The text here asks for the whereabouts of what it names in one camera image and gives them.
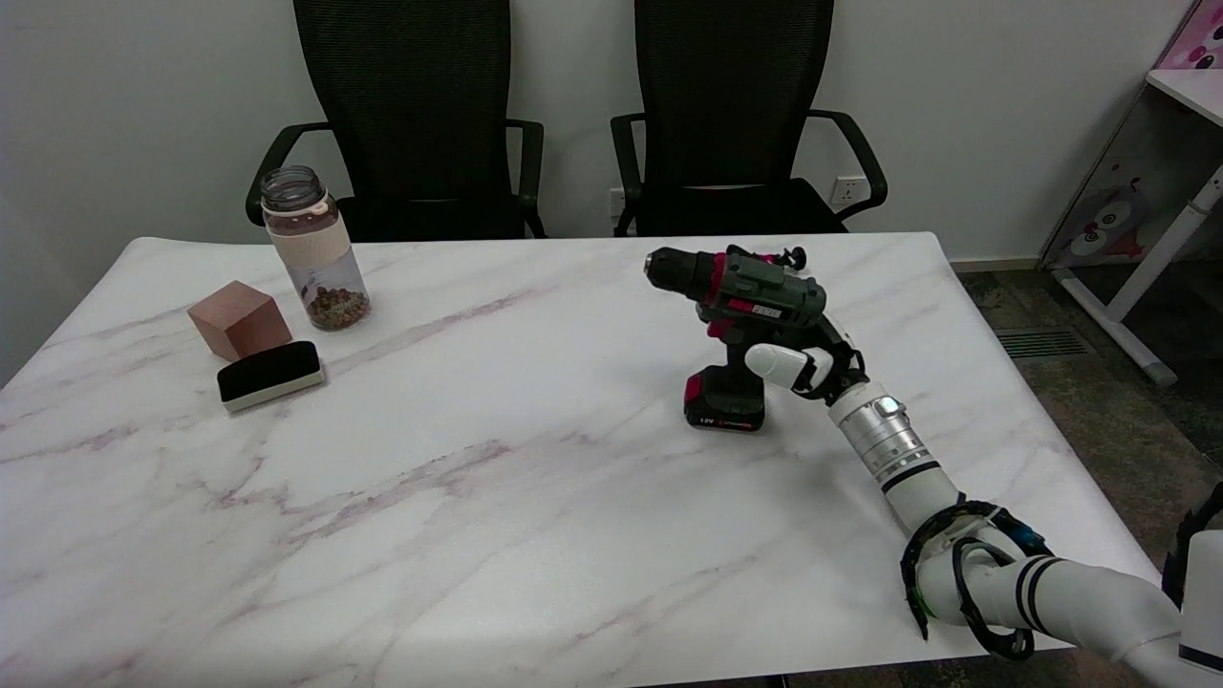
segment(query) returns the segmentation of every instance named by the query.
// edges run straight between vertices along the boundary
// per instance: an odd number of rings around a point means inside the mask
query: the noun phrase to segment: wooden block
[[[187,309],[208,348],[237,362],[294,340],[276,301],[241,281],[231,281]]]

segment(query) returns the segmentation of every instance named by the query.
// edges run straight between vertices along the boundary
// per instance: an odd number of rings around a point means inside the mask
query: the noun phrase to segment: floor vent
[[[1058,362],[1096,354],[1091,343],[1073,326],[996,329],[994,334],[1007,356],[1016,362]]]

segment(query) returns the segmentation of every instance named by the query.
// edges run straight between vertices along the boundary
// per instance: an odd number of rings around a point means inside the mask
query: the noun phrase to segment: chair seat
[[[642,189],[637,236],[839,233],[848,231],[804,178],[745,188]]]
[[[522,209],[512,193],[457,200],[340,198],[349,236],[372,241],[525,238]]]

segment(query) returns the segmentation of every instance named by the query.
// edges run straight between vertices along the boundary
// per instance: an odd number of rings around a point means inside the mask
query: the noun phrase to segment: power outlet
[[[608,188],[608,214],[618,220],[624,214],[624,188]]]
[[[833,194],[828,199],[829,205],[852,205],[871,197],[871,185],[862,175],[838,176],[833,185]]]

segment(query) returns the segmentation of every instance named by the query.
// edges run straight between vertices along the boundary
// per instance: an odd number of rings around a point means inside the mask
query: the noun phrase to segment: pink picture
[[[1158,68],[1210,70],[1219,66],[1223,66],[1223,0],[1202,0]]]

